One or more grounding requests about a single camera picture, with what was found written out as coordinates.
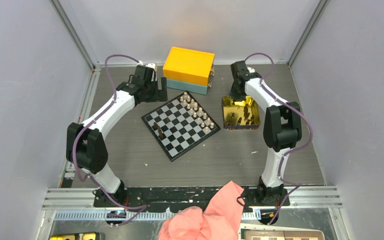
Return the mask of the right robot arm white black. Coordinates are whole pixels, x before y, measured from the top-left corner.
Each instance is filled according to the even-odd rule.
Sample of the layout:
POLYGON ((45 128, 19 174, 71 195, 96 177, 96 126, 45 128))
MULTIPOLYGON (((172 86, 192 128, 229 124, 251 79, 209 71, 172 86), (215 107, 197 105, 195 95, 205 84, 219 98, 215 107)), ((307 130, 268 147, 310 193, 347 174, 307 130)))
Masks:
POLYGON ((265 112, 263 139, 268 152, 256 192, 257 200, 268 206, 285 195, 283 166, 288 160, 288 153, 302 138, 300 106, 297 102, 281 98, 245 61, 232 63, 230 70, 233 83, 229 95, 234 100, 251 97, 265 112))

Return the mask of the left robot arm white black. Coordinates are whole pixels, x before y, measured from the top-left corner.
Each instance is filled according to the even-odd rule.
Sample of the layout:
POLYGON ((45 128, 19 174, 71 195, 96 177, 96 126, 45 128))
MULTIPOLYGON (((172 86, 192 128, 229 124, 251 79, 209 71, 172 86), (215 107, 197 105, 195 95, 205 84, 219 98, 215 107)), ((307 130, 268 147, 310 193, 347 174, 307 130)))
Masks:
POLYGON ((138 64, 134 74, 115 89, 110 99, 82 123, 71 123, 66 135, 66 159, 77 164, 107 192, 106 200, 121 206, 126 200, 124 183, 108 165, 105 138, 115 124, 140 103, 167 100, 167 79, 156 77, 155 63, 138 64))

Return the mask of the black white chess board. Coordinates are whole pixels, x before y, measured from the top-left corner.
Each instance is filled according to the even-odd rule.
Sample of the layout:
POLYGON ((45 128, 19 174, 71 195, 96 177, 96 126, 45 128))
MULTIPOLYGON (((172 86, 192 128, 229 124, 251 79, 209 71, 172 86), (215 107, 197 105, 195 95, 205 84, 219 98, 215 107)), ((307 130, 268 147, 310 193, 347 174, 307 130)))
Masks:
POLYGON ((173 162, 217 132, 220 126, 188 91, 168 100, 160 107, 141 117, 168 159, 173 162), (153 130, 156 122, 164 135, 153 130))

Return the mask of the gold tin tray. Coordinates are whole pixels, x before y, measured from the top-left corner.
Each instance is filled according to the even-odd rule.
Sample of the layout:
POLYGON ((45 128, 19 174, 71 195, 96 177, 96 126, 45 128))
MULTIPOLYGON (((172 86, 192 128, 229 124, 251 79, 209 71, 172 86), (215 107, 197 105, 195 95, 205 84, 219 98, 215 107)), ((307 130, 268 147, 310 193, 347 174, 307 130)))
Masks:
POLYGON ((250 96, 242 101, 224 96, 222 112, 225 130, 257 130, 261 125, 259 106, 250 96))

